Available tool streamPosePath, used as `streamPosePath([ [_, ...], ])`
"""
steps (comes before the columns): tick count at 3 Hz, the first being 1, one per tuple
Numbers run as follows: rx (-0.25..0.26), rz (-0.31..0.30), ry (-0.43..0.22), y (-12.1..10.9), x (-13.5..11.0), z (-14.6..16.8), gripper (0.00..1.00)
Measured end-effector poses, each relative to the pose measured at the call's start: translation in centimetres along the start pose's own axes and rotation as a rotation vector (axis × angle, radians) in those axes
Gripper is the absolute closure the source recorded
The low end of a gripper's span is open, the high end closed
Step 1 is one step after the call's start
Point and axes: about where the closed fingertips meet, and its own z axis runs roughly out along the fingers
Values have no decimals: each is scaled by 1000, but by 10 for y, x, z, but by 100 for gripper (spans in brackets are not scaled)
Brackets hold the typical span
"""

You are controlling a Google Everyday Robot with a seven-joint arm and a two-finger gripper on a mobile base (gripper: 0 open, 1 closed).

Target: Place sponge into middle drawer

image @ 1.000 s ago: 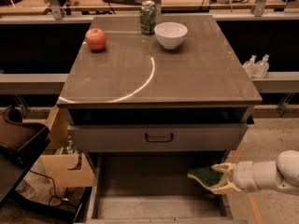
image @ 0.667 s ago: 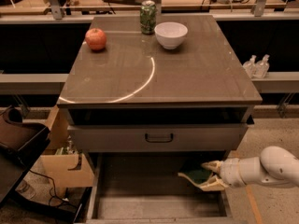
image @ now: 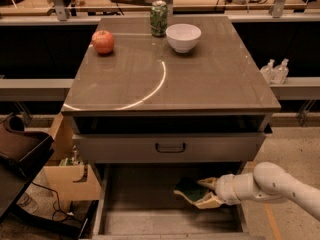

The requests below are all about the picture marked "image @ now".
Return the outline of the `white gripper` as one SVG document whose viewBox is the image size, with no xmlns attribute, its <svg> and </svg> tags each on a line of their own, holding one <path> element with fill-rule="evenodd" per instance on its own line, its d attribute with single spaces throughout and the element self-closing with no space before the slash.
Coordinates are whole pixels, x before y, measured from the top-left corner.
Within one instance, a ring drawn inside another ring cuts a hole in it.
<svg viewBox="0 0 320 240">
<path fill-rule="evenodd" d="M 223 202 L 229 206 L 239 204 L 240 199 L 236 195 L 236 191 L 233 186 L 233 179 L 233 174 L 227 174 L 221 176 L 219 179 L 209 177 L 198 180 L 197 183 L 200 186 L 215 191 L 216 195 L 209 192 L 196 201 L 194 205 L 198 209 L 214 209 L 219 208 Z"/>
</svg>

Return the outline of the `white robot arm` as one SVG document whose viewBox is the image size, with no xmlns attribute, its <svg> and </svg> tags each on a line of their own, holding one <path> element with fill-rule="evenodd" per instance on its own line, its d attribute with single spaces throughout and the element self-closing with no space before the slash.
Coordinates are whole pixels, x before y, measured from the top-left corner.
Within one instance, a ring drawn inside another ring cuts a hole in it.
<svg viewBox="0 0 320 240">
<path fill-rule="evenodd" d="M 257 164 L 250 173 L 210 177 L 199 180 L 198 184 L 212 190 L 227 205 L 240 204 L 243 200 L 267 203 L 286 198 L 320 220 L 320 190 L 271 162 Z"/>
</svg>

